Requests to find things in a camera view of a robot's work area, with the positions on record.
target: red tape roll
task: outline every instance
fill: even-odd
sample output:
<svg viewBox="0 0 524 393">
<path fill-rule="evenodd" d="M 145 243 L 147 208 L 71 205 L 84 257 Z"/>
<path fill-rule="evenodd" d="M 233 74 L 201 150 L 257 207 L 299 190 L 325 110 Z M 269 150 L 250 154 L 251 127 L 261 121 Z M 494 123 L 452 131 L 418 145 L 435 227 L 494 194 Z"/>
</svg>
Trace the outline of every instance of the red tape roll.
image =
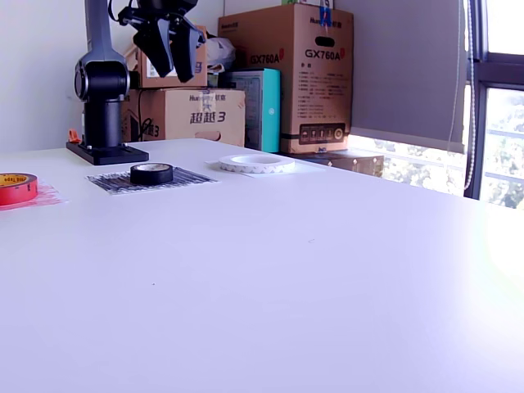
<svg viewBox="0 0 524 393">
<path fill-rule="evenodd" d="M 38 195 L 38 179 L 32 174 L 0 174 L 0 206 L 27 202 Z"/>
</svg>

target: roller shade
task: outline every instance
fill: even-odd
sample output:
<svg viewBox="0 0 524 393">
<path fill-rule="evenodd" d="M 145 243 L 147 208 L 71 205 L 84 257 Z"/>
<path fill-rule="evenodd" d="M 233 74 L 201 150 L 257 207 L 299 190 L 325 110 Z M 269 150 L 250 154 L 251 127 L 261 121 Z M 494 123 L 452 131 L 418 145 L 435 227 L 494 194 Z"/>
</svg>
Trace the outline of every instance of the roller shade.
<svg viewBox="0 0 524 393">
<path fill-rule="evenodd" d="M 337 0 L 355 14 L 354 135 L 464 152 L 462 0 Z"/>
</svg>

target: double-sided tape roll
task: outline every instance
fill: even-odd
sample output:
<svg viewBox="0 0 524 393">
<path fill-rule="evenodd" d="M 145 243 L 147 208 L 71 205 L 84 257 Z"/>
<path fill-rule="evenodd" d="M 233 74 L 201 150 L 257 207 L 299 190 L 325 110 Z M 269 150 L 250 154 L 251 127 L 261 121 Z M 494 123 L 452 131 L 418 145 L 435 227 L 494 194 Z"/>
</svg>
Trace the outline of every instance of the double-sided tape roll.
<svg viewBox="0 0 524 393">
<path fill-rule="evenodd" d="M 239 174 L 282 174 L 292 172 L 295 160 L 270 154 L 228 156 L 219 160 L 220 169 Z"/>
<path fill-rule="evenodd" d="M 38 195 L 38 179 L 32 174 L 0 174 L 0 206 L 27 202 Z"/>
<path fill-rule="evenodd" d="M 140 164 L 131 168 L 131 183 L 141 186 L 160 186 L 173 181 L 173 166 Z"/>
</svg>

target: window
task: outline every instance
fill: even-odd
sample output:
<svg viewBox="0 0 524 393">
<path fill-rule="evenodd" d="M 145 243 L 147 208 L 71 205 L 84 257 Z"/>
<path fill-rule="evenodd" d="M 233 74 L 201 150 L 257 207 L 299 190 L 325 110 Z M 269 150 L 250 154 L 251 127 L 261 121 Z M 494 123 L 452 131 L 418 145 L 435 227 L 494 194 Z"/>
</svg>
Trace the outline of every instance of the window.
<svg viewBox="0 0 524 393">
<path fill-rule="evenodd" d="M 471 89 L 466 87 L 463 144 L 468 145 Z M 464 194 L 466 160 L 458 154 L 379 139 L 350 136 L 350 149 L 385 156 L 383 178 L 456 196 Z"/>
<path fill-rule="evenodd" d="M 465 195 L 524 210 L 524 1 L 471 2 L 477 159 Z"/>
<path fill-rule="evenodd" d="M 524 1 L 487 0 L 490 52 L 524 55 Z"/>
<path fill-rule="evenodd" d="M 524 210 L 524 93 L 488 90 L 481 199 Z"/>
</svg>

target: window frame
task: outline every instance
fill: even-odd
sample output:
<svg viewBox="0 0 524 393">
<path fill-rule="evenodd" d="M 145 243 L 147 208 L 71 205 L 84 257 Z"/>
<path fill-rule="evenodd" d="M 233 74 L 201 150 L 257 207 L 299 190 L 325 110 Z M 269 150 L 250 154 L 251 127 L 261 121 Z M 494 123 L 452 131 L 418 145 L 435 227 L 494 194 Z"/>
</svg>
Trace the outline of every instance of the window frame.
<svg viewBox="0 0 524 393">
<path fill-rule="evenodd" d="M 472 0 L 472 24 L 475 79 L 472 80 L 471 72 L 468 71 L 468 81 L 470 84 L 474 84 L 476 90 L 472 106 L 475 107 L 477 113 L 477 122 L 475 129 L 473 129 L 473 124 L 470 128 L 470 134 L 474 133 L 476 136 L 476 154 L 472 182 L 464 196 L 480 200 L 484 175 L 486 135 L 488 133 L 486 129 L 488 89 L 500 88 L 524 91 L 524 55 L 489 52 L 487 0 Z M 469 138 L 466 182 L 472 165 L 472 140 L 473 138 Z"/>
</svg>

